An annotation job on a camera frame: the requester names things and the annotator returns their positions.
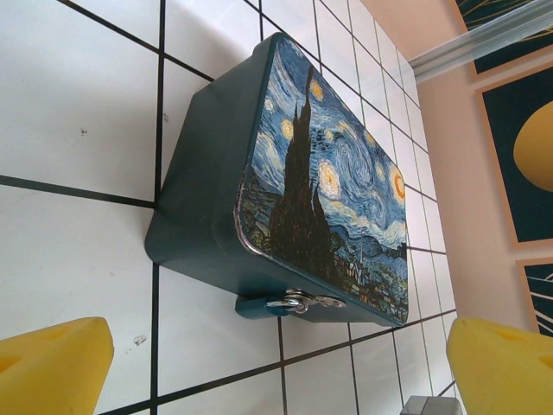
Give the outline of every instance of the yellow sponge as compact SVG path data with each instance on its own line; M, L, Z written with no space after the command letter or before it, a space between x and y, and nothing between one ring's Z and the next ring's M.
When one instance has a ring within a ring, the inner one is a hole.
M101 317L0 342L0 414L90 415L113 359Z
M458 318L448 359L469 415L553 413L553 339Z

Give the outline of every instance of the starry night painting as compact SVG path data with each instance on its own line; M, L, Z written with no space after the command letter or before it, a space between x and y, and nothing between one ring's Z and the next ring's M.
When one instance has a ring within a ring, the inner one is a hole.
M238 206L260 252L405 322L404 181L299 48L276 50Z

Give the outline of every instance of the framed poster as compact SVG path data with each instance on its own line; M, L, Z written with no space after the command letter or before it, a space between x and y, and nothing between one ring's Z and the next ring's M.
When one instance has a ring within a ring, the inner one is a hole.
M517 261L534 331L553 337L553 257Z
M553 242L553 62L477 91L512 243Z
M510 11L528 4L531 0L450 0L454 13L465 30L476 29ZM475 74L491 75L506 66L519 63L524 56L535 59L553 51L553 28L529 36L474 61Z

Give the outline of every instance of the swirling sky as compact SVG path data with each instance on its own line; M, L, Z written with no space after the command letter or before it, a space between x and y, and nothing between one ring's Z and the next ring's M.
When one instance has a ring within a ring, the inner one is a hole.
M305 103L310 65L291 41L278 42L252 167L262 185L279 195L284 191L286 151L293 137L291 121L296 106L299 113ZM372 236L390 248L405 243L399 170L316 71L309 89L310 175L319 186L328 224L342 225L355 239Z

